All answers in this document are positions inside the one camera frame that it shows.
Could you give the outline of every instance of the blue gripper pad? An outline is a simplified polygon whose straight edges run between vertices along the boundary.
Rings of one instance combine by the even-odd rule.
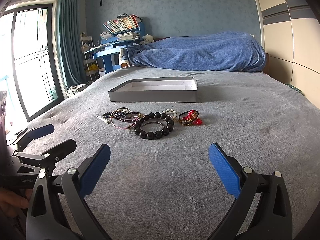
[[[29,132],[29,138],[30,139],[39,139],[43,136],[46,136],[48,134],[51,134],[53,133],[54,131],[54,126],[52,124],[48,124],[48,125],[45,125],[43,127],[39,127],[37,129],[33,129]]]
[[[102,144],[99,150],[92,157],[91,163],[84,171],[80,178],[80,191],[79,196],[84,198],[90,195],[97,185],[101,174],[110,160],[110,147],[106,144]]]
[[[240,178],[228,162],[227,155],[220,148],[219,144],[213,143],[210,145],[209,158],[227,192],[238,198],[241,191]]]

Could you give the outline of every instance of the stuffed animal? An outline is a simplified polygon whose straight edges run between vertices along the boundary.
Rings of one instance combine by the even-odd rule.
[[[142,39],[143,39],[143,41],[141,41],[141,42],[139,43],[140,45],[144,45],[144,44],[149,44],[149,43],[155,42],[154,39],[153,39],[153,37],[152,37],[151,35],[149,35],[149,34],[144,35],[144,36],[142,37]]]

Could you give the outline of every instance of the human hand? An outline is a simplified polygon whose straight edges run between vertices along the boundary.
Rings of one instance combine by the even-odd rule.
[[[15,208],[28,208],[29,199],[31,197],[32,190],[26,190],[26,198],[23,198],[14,192],[7,190],[3,187],[0,187],[0,208],[3,213],[10,218],[17,216],[17,211]]]

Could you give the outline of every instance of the blue blanket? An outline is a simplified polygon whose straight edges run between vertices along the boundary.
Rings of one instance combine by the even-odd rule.
[[[251,35],[227,31],[130,45],[120,52],[119,62],[175,70],[254,72],[263,69],[266,54]]]

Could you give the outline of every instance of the teal curtain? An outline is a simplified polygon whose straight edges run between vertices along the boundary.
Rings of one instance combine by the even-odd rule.
[[[78,0],[58,0],[57,41],[60,67],[67,88],[86,84],[80,46]]]

